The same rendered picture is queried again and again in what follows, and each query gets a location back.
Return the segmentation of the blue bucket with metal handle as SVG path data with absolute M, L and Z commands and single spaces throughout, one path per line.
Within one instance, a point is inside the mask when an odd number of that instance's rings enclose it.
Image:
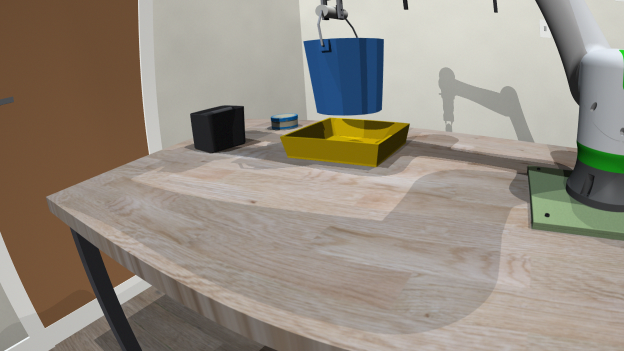
M 315 108 L 320 115 L 370 115 L 382 110 L 384 38 L 359 38 L 348 21 L 337 18 L 336 7 L 318 5 L 320 39 L 303 41 Z M 356 38 L 322 38 L 322 18 L 345 20 Z

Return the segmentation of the round tin with cream lid and blue rim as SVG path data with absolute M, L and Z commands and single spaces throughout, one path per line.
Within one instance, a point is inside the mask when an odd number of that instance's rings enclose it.
M 299 127 L 298 118 L 299 116 L 296 113 L 284 113 L 274 115 L 270 117 L 272 130 L 293 130 Z

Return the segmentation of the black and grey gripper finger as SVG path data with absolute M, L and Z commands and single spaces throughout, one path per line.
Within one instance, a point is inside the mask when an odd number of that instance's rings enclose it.
M 320 0 L 320 4 L 321 4 L 321 5 L 326 5 L 326 6 L 327 6 L 327 5 L 328 5 L 328 4 L 327 4 L 327 1 L 330 1 L 330 0 Z M 322 17 L 322 20 L 326 20 L 326 21 L 327 21 L 327 20 L 329 20 L 329 18 Z
M 336 2 L 335 10 L 336 10 L 337 19 L 344 19 L 343 1 L 342 0 L 335 0 L 335 2 Z

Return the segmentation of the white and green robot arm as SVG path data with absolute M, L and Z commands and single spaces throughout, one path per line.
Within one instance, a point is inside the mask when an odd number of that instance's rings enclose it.
M 624 49 L 611 48 L 585 0 L 535 1 L 579 105 L 566 191 L 589 207 L 624 213 Z

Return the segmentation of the yellow shallow tray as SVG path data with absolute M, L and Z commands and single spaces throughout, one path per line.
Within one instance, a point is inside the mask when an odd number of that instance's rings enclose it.
M 288 158 L 378 167 L 405 145 L 409 127 L 410 123 L 329 117 L 280 138 Z

